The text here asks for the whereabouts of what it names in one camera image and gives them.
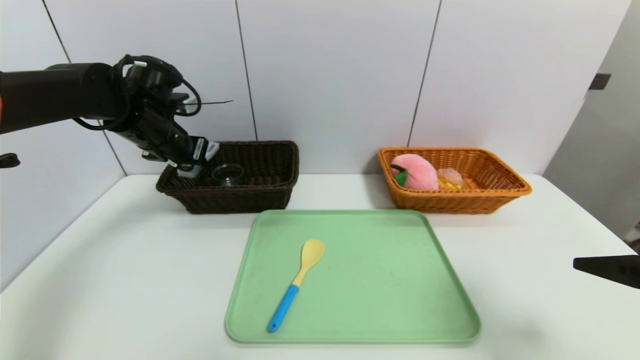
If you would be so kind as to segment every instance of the white wall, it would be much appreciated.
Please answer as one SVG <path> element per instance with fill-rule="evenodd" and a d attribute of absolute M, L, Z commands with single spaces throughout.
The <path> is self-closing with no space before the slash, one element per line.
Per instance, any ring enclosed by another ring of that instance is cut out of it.
<path fill-rule="evenodd" d="M 640 220 L 640 2 L 634 1 L 545 177 L 624 238 Z"/>
<path fill-rule="evenodd" d="M 0 70 L 41 70 L 67 59 L 40 0 L 0 2 Z M 71 120 L 0 136 L 0 288 L 124 176 L 101 131 Z"/>
<path fill-rule="evenodd" d="M 238 0 L 259 140 L 303 173 L 379 171 L 407 144 L 438 0 Z"/>
<path fill-rule="evenodd" d="M 195 117 L 176 119 L 210 140 L 255 140 L 234 0 L 47 0 L 72 62 L 116 63 L 123 55 L 152 55 L 178 68 L 204 105 Z M 128 174 L 156 174 L 166 163 L 107 132 Z"/>
<path fill-rule="evenodd" d="M 411 146 L 473 145 L 541 174 L 630 0 L 443 0 Z"/>

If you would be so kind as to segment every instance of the yellow food item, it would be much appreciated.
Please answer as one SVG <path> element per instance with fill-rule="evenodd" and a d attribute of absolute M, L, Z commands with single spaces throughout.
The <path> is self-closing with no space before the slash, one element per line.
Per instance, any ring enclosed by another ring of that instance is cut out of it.
<path fill-rule="evenodd" d="M 438 169 L 437 174 L 439 190 L 462 190 L 465 188 L 465 181 L 456 169 L 441 168 Z"/>

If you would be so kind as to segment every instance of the plush toy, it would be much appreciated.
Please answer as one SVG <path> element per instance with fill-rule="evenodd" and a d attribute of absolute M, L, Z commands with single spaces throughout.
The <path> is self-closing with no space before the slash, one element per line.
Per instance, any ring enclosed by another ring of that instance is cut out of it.
<path fill-rule="evenodd" d="M 391 161 L 398 185 L 414 190 L 438 190 L 438 174 L 433 165 L 417 154 L 398 155 Z"/>

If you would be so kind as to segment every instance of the wicker basket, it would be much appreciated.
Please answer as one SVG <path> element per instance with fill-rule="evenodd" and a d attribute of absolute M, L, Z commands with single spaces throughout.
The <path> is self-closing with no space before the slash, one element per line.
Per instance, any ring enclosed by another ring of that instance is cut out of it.
<path fill-rule="evenodd" d="M 455 168 L 464 190 L 411 190 L 400 187 L 391 173 L 391 161 L 400 154 L 418 154 L 435 168 Z M 386 147 L 378 151 L 380 165 L 394 204 L 423 213 L 488 214 L 509 201 L 529 195 L 531 186 L 500 158 L 472 147 Z"/>
<path fill-rule="evenodd" d="M 245 185 L 211 186 L 205 172 L 195 179 L 179 177 L 167 166 L 156 189 L 176 198 L 192 214 L 259 213 L 284 209 L 298 180 L 298 146 L 294 142 L 221 142 L 210 167 L 240 164 Z"/>

